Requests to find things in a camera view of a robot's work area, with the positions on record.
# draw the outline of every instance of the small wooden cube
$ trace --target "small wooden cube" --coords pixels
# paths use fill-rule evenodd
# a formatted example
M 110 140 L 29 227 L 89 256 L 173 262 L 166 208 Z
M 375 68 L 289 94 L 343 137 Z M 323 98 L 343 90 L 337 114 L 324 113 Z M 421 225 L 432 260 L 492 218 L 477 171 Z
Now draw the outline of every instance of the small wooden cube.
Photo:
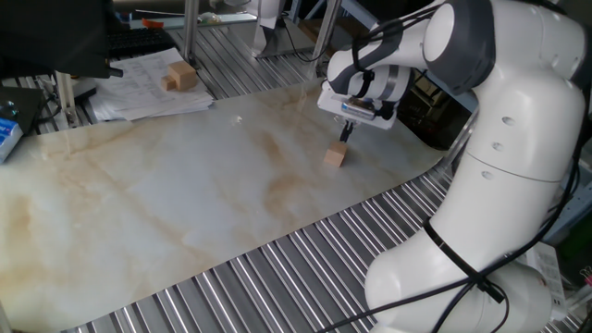
M 197 84 L 195 68 L 185 61 L 178 61 L 168 65 L 168 76 L 175 80 L 177 90 L 180 92 L 195 87 Z
M 171 91 L 177 87 L 175 79 L 171 78 L 170 75 L 166 75 L 160 79 L 160 85 L 163 87 L 165 92 Z
M 348 146 L 345 142 L 332 142 L 325 154 L 325 163 L 329 163 L 335 167 L 341 167 L 347 150 Z

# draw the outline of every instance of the stack of papers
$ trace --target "stack of papers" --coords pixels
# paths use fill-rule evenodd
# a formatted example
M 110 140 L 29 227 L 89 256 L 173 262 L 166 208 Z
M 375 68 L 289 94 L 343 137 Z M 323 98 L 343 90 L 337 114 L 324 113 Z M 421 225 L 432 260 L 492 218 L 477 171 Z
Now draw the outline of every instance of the stack of papers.
M 203 82 L 183 92 L 166 92 L 160 85 L 167 66 L 183 60 L 177 49 L 111 63 L 123 78 L 96 80 L 89 102 L 99 120 L 159 117 L 207 109 L 214 101 Z

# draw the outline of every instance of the marble-patterned mat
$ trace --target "marble-patterned mat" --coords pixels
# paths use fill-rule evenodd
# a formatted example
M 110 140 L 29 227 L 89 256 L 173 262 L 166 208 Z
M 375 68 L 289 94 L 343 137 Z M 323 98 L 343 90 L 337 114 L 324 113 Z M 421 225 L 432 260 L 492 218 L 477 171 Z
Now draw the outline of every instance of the marble-patterned mat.
M 442 156 L 402 124 L 341 126 L 320 81 L 205 112 L 30 137 L 0 166 L 13 328 L 83 324 L 412 179 Z

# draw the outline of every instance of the black cable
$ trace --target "black cable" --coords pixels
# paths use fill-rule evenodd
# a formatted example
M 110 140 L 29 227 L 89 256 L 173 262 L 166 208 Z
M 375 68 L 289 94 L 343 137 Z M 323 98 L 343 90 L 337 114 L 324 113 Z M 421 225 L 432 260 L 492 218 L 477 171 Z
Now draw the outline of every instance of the black cable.
M 586 327 L 586 324 L 588 323 L 588 321 L 592 319 L 592 309 L 590 309 L 590 311 L 588 312 L 588 315 L 586 316 L 586 319 L 584 319 L 584 321 L 582 322 L 582 325 L 580 325 L 580 328 L 578 328 L 575 333 L 582 333 L 584 332 L 584 328 Z
M 46 107 L 49 102 L 55 101 L 57 99 L 57 94 L 55 92 L 53 92 L 52 94 L 49 95 L 49 97 L 47 97 L 47 99 L 45 100 L 45 102 L 43 102 L 43 104 L 41 106 L 39 106 L 39 110 L 43 110 L 44 107 Z
M 471 279 L 467 277 L 467 278 L 464 278 L 464 279 L 462 279 L 460 281 L 457 281 L 457 282 L 454 282 L 454 283 L 450 283 L 449 285 L 444 286 L 444 287 L 440 287 L 440 288 L 437 288 L 437 289 L 434 289 L 434 290 L 431 290 L 431 291 L 428 291 L 428 292 L 424 292 L 422 294 L 419 294 L 419 295 L 416 295 L 416 296 L 413 296 L 413 297 L 409 297 L 409 298 L 406 298 L 404 300 L 400 300 L 400 301 L 396 301 L 396 302 L 391 302 L 389 304 L 378 306 L 375 309 L 364 311 L 361 314 L 353 315 L 353 316 L 351 316 L 349 318 L 346 318 L 346 319 L 343 319 L 343 320 L 341 320 L 341 321 L 339 321 L 339 322 L 337 322 L 337 323 L 335 323 L 335 324 L 333 324 L 331 326 L 328 326 L 328 327 L 325 327 L 323 329 L 320 329 L 320 330 L 316 331 L 316 333 L 327 333 L 327 332 L 330 332 L 330 331 L 332 331 L 332 330 L 334 330 L 334 329 L 336 329 L 338 327 L 342 327 L 342 326 L 347 325 L 349 323 L 352 323 L 352 322 L 354 322 L 356 320 L 364 319 L 367 316 L 374 315 L 374 314 L 377 314 L 379 312 L 387 311 L 389 309 L 396 308 L 398 306 L 402 306 L 402 305 L 409 304 L 409 303 L 412 303 L 412 302 L 421 301 L 423 299 L 426 299 L 426 298 L 429 298 L 429 297 L 432 297 L 432 296 L 436 296 L 436 295 L 438 295 L 438 294 L 440 294 L 442 292 L 446 292 L 448 290 L 453 290 L 455 288 L 459 288 L 460 286 L 465 285 L 465 284 L 467 284 L 470 281 L 471 281 Z
M 294 45 L 294 41 L 292 40 L 292 36 L 290 34 L 290 29 L 288 29 L 288 27 L 286 27 L 286 22 L 284 22 L 283 19 L 277 21 L 278 24 L 281 24 L 279 22 L 282 22 L 283 23 L 283 25 L 281 25 L 280 27 L 286 28 L 286 32 L 288 33 L 288 38 L 290 39 L 290 44 L 292 44 L 292 50 L 294 50 L 294 54 L 296 55 L 296 57 L 298 57 L 303 62 L 313 62 L 313 61 L 316 61 L 316 60 L 320 59 L 321 56 L 323 56 L 325 54 L 325 52 L 327 51 L 328 47 L 330 46 L 331 36 L 329 36 L 329 43 L 327 43 L 327 46 L 325 46 L 325 49 L 323 49 L 323 51 L 321 51 L 321 54 L 318 55 L 318 57 L 316 57 L 314 59 L 309 59 L 309 58 L 306 58 L 306 57 L 301 57 L 298 54 L 298 52 L 296 51 L 296 46 Z
M 475 286 L 475 284 L 476 283 L 474 281 L 472 281 L 471 283 L 467 283 L 464 287 L 462 287 L 461 291 L 459 291 L 456 294 L 456 296 L 454 296 L 454 298 L 450 301 L 446 309 L 444 309 L 444 312 L 434 325 L 434 328 L 432 328 L 432 333 L 438 333 L 438 331 L 440 331 L 442 324 L 444 324 L 444 321 L 446 321 L 446 318 L 448 318 L 456 304 L 458 304 L 458 302 L 461 301 L 464 295 L 466 295 L 466 293 L 469 292 L 469 290 L 471 290 Z
M 497 285 L 493 282 L 491 282 L 491 285 L 503 295 L 503 299 L 505 300 L 505 303 L 506 303 L 506 312 L 505 312 L 503 318 L 501 319 L 501 322 L 499 322 L 499 324 L 490 332 L 490 333 L 496 333 L 497 331 L 500 330 L 500 328 L 504 324 L 506 324 L 506 321 L 508 320 L 508 316 L 510 315 L 510 300 L 508 299 L 508 295 L 506 294 L 506 291 L 502 287 L 500 287 L 499 285 Z M 438 331 L 442 327 L 442 324 L 444 324 L 444 321 L 446 321 L 446 318 L 450 315 L 450 313 L 452 312 L 452 310 L 454 309 L 456 304 L 458 302 L 460 302 L 461 299 L 464 297 L 464 295 L 466 295 L 467 292 L 469 292 L 474 286 L 475 286 L 474 282 L 468 283 L 466 286 L 464 286 L 461 289 L 461 291 L 459 291 L 456 294 L 456 296 L 454 296 L 454 298 L 452 299 L 452 301 L 450 301 L 447 308 L 442 313 L 442 316 L 439 318 L 438 322 L 436 323 L 436 325 L 432 329 L 432 333 L 438 333 Z
M 506 300 L 506 313 L 503 315 L 501 322 L 495 328 L 493 328 L 493 330 L 490 332 L 490 333 L 496 333 L 497 331 L 500 330 L 500 328 L 504 324 L 506 324 L 506 321 L 508 321 L 508 316 L 510 316 L 510 299 L 508 298 L 506 291 L 502 287 L 498 286 L 495 283 L 491 283 L 491 285 L 493 287 L 497 288 L 499 290 L 499 292 L 501 292 L 501 294 L 503 295 L 503 298 Z
M 52 118 L 56 117 L 56 116 L 57 116 L 57 114 L 59 114 L 59 112 L 60 112 L 60 111 L 62 111 L 62 105 L 58 105 L 58 106 L 55 108 L 54 112 L 53 112 L 51 115 L 49 115 L 49 116 L 47 116 L 47 117 L 39 117 L 39 118 L 37 118 L 37 123 L 43 123 L 43 122 L 45 122 L 45 121 L 48 121 L 48 120 L 50 120 L 50 119 L 52 119 Z

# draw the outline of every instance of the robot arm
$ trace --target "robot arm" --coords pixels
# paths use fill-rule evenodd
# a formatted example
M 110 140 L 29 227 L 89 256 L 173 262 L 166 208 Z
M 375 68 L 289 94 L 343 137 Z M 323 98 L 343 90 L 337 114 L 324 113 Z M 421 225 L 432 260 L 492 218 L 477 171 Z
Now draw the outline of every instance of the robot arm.
M 437 0 L 401 18 L 402 21 L 408 19 L 406 23 L 394 23 L 395 28 L 408 26 L 403 33 L 360 48 L 358 67 L 351 49 L 334 54 L 328 65 L 319 107 L 385 130 L 392 127 L 394 102 L 399 101 L 413 85 L 412 68 L 426 68 L 423 42 L 429 20 L 423 18 L 413 22 L 413 18 L 429 14 L 442 2 Z M 366 76 L 368 73 L 371 73 L 371 79 Z
M 537 234 L 570 163 L 590 82 L 586 31 L 542 6 L 510 0 L 449 0 L 430 20 L 399 36 L 336 53 L 329 63 L 319 107 L 383 129 L 394 119 L 379 104 L 398 101 L 411 85 L 408 70 L 428 68 L 453 93 L 473 90 L 479 119 L 438 211 L 433 230 L 470 267 L 480 271 Z M 371 98 L 359 107 L 359 98 Z M 466 278 L 420 230 L 380 254 L 366 275 L 371 308 Z M 508 265 L 488 277 L 507 293 L 510 315 L 499 332 L 536 332 L 549 320 L 551 299 L 541 276 Z M 426 332 L 459 289 L 376 314 L 375 333 Z M 443 331 L 489 332 L 505 304 L 470 290 Z

